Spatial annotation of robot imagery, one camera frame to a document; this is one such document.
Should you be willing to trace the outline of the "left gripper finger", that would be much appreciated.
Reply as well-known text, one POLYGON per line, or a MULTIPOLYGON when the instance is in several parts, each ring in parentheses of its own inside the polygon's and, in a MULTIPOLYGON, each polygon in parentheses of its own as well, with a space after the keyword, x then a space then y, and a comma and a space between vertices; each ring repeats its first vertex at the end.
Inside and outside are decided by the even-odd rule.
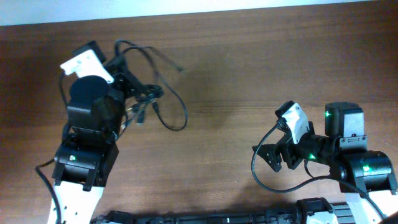
POLYGON ((132 73, 126 74, 126 99, 134 97, 135 99, 148 100, 149 90, 132 73))
POLYGON ((104 66, 105 70, 111 74, 128 73, 127 60, 123 54, 119 54, 107 62, 104 66))

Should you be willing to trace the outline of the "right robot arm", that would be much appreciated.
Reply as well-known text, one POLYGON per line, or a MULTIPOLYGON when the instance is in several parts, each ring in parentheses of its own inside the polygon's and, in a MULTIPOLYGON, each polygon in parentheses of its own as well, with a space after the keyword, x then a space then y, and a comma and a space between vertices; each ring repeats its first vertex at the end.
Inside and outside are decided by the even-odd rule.
POLYGON ((356 103, 334 102, 325 106, 325 133, 315 134, 302 107, 287 101, 275 111, 277 121, 253 146, 251 170, 257 157, 274 172, 282 163, 296 169, 300 163, 328 166, 329 173, 285 189, 290 193, 319 181, 338 182, 355 223, 397 223, 397 178, 391 160, 382 151, 368 149, 364 112, 356 103))

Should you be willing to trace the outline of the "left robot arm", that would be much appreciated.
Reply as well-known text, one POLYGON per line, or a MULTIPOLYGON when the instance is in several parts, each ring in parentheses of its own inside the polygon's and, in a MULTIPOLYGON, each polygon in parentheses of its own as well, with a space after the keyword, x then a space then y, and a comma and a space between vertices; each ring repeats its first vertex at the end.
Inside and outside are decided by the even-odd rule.
POLYGON ((131 122, 126 100, 143 103, 157 87, 141 84, 117 55, 104 63, 87 50, 60 65, 77 75, 66 103, 68 121, 55 153, 49 223, 89 223, 119 154, 116 145, 131 122))

